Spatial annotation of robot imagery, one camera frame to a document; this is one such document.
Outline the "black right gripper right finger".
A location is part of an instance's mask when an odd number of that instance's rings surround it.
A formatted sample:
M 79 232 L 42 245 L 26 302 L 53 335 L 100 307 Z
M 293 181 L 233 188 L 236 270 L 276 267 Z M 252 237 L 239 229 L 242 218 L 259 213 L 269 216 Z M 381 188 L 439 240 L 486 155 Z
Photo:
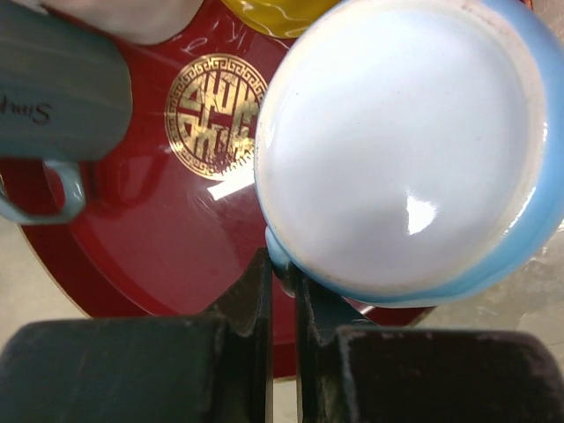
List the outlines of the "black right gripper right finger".
M 563 378 L 541 341 L 506 330 L 379 326 L 299 271 L 301 422 L 560 422 Z

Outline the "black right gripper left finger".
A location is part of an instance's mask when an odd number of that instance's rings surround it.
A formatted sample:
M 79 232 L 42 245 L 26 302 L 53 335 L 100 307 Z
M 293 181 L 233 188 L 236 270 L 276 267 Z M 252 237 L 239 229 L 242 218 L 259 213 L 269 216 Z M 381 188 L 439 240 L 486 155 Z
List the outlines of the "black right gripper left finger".
M 197 315 L 29 323 L 1 354 L 4 422 L 270 422 L 272 266 Z

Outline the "blue mug white base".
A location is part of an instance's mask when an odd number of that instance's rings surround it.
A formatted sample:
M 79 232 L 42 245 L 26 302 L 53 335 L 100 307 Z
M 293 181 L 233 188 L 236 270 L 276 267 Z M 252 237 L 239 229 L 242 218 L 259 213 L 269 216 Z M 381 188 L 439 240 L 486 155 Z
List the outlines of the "blue mug white base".
M 497 283 L 563 218 L 563 45 L 517 1 L 344 1 L 256 127 L 273 265 L 428 307 Z

